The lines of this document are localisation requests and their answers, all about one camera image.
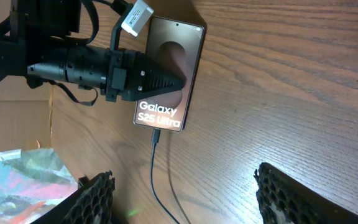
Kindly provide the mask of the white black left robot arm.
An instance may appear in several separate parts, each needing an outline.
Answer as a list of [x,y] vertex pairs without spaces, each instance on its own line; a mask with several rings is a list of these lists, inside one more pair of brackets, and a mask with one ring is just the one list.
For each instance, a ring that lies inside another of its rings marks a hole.
[[93,1],[13,1],[0,23],[0,82],[24,77],[30,88],[44,83],[65,88],[75,83],[108,101],[138,101],[181,90],[184,80],[136,50],[119,47],[121,31],[136,35],[153,14],[145,2],[115,0],[119,14],[108,48],[93,47],[91,38],[73,36],[81,10],[91,19],[92,36],[99,30]]

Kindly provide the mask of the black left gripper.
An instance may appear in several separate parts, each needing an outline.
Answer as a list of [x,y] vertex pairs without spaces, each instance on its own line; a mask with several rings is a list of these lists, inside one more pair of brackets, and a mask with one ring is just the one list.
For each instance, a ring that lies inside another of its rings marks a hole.
[[138,101],[181,90],[185,81],[146,54],[128,49],[110,51],[106,101]]

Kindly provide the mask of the colourful painted cloth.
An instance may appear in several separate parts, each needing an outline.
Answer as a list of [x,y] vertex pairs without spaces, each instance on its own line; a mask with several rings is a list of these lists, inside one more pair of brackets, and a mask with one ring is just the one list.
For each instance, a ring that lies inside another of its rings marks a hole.
[[53,149],[0,152],[0,223],[32,223],[76,190]]

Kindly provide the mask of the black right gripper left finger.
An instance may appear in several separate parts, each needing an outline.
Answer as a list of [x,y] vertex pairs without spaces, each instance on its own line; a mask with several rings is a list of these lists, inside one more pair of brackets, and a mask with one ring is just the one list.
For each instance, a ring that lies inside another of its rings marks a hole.
[[79,179],[78,189],[32,224],[111,223],[115,178],[111,171]]

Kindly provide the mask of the brown cardboard box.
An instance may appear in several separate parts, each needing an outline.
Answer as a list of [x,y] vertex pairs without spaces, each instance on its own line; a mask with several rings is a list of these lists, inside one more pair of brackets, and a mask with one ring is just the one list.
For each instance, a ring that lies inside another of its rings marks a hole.
[[0,152],[50,147],[52,86],[31,89],[24,77],[0,82]]

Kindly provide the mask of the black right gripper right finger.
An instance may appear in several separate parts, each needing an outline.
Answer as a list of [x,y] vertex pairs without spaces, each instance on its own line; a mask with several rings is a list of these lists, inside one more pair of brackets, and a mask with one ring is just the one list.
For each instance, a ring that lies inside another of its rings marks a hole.
[[329,201],[273,165],[254,172],[259,212],[264,224],[358,223],[358,215]]

